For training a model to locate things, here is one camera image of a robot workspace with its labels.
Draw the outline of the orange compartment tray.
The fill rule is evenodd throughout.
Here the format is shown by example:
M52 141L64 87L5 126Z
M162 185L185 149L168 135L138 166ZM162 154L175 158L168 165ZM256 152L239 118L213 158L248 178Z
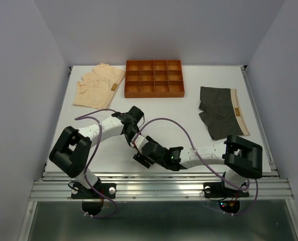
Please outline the orange compartment tray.
M125 98L180 98L185 95L181 60L127 60Z

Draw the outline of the dark grey underwear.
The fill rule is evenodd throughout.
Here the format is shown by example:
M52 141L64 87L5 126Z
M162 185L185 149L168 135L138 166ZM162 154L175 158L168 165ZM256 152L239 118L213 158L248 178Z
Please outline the dark grey underwear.
M199 116L215 141L229 135L248 136L236 89L200 87Z

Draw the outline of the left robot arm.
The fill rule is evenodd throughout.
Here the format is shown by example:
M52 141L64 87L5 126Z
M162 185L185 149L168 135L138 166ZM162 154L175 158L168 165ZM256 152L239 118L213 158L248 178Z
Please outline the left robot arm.
M120 135L132 146L133 138L139 133L137 124L143 117L144 113L136 106L125 113L114 112L102 121L90 115L78 117L78 120L89 118L96 123L78 129L66 127L52 148L49 160L82 186L78 191L83 190L90 198L101 196L101 181L88 168L91 148L97 151L101 142Z

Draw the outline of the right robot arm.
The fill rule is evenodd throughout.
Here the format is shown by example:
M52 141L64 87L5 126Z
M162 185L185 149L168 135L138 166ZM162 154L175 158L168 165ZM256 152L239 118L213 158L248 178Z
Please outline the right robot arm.
M146 168L157 164L167 170L181 171L198 166L205 166L212 173L213 165L224 165L229 168L222 175L219 184L220 192L230 196L236 191L246 192L248 180L260 179L262 172L262 146L236 135L230 135L222 144L206 148L165 148L149 136L139 135L131 142L137 150L134 159Z

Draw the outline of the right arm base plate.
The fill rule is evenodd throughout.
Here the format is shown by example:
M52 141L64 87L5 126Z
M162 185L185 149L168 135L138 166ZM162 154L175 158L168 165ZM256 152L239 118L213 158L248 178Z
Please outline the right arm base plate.
M206 182L203 185L203 194L206 198L236 198L249 197L249 192L226 188L222 182Z

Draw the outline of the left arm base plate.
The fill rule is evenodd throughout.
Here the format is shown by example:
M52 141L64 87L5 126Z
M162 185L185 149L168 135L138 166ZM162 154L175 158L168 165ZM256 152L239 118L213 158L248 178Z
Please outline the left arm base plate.
M79 182L69 182L68 187L71 189L72 199L100 199L98 193L94 192L92 189L87 189ZM96 184L94 187L102 195L114 199L116 195L116 184L115 183L100 183Z

